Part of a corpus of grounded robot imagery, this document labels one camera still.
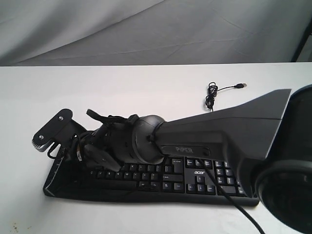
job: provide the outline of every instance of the robotic arm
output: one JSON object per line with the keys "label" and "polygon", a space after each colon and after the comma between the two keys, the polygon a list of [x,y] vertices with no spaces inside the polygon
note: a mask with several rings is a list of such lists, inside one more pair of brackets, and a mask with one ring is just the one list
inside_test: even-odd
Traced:
{"label": "robotic arm", "polygon": [[83,168],[161,163],[165,155],[227,161],[245,194],[257,194],[279,220],[312,232],[312,87],[276,90],[243,105],[165,122],[159,116],[103,117],[87,131],[63,109],[33,138],[50,153],[61,145]]}

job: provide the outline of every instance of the gray fabric backdrop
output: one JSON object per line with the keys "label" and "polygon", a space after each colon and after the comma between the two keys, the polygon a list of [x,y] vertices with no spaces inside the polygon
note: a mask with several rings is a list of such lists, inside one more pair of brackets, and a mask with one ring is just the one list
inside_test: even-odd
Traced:
{"label": "gray fabric backdrop", "polygon": [[1,65],[287,62],[312,17],[311,0],[0,2]]}

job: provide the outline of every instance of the black keyboard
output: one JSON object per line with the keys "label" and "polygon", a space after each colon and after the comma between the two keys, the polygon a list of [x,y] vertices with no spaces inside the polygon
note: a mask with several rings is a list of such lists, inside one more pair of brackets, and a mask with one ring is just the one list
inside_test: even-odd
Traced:
{"label": "black keyboard", "polygon": [[[204,160],[223,190],[239,205],[256,206],[257,197],[246,197],[229,165]],[[44,184],[47,196],[112,202],[185,202],[229,204],[196,158],[168,157],[159,165],[125,164],[119,172],[94,168],[84,173],[56,159]]]}

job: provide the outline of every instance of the white tabletop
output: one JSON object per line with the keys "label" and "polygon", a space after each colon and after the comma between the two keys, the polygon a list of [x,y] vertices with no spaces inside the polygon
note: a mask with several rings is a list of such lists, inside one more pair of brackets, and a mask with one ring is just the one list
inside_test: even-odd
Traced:
{"label": "white tabletop", "polygon": [[[312,63],[124,67],[0,68],[1,234],[256,234],[231,206],[109,204],[44,196],[52,160],[31,139],[60,109],[87,129],[99,127],[86,110],[102,115],[159,115],[173,120],[207,112],[206,88],[247,83],[218,94],[214,109],[242,104],[281,88],[312,83]],[[297,233],[262,204],[248,212],[268,234]]]}

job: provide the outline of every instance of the black cable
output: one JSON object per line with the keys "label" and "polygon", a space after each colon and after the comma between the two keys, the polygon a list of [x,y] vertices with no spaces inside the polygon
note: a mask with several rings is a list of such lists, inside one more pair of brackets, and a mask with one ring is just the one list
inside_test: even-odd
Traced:
{"label": "black cable", "polygon": [[207,91],[208,95],[206,96],[205,104],[206,104],[208,109],[214,111],[215,97],[216,97],[218,91],[221,91],[224,89],[229,89],[229,88],[242,89],[246,86],[247,86],[247,84],[245,84],[245,83],[239,83],[239,84],[234,85],[234,86],[228,86],[228,87],[224,87],[222,89],[219,89],[218,86],[215,84],[215,82],[210,82],[208,85],[208,91]]}
{"label": "black cable", "polygon": [[204,167],[205,169],[205,172],[207,173],[207,175],[209,176],[209,178],[212,180],[212,182],[214,183],[214,185],[216,186],[217,190],[230,202],[232,203],[232,205],[234,205],[239,211],[241,211],[243,213],[243,215],[245,215],[245,217],[247,219],[249,219],[249,221],[251,223],[254,224],[254,226],[258,229],[258,231],[261,233],[261,234],[265,234],[265,232],[262,230],[262,228],[260,227],[260,225],[254,220],[254,218],[252,218],[250,216],[250,214],[248,214],[244,208],[242,208],[240,205],[238,205],[235,201],[233,201],[233,199],[228,196],[225,191],[221,188],[221,186],[218,184],[218,182],[216,181],[216,179],[213,177],[213,175],[210,173],[210,171],[205,167],[205,164],[203,162],[202,159],[199,159],[200,163],[201,163],[201,166]]}

